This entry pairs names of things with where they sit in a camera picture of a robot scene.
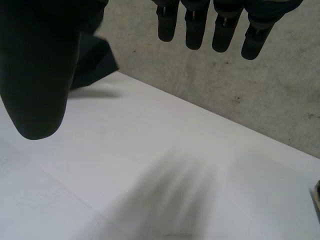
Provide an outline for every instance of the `white surface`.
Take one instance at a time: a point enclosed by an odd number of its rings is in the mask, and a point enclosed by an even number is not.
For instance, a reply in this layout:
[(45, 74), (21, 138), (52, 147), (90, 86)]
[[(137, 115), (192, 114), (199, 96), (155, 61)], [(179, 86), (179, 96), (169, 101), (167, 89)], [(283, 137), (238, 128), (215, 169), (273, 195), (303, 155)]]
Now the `white surface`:
[(319, 240), (320, 160), (115, 73), (58, 132), (0, 105), (1, 240)]

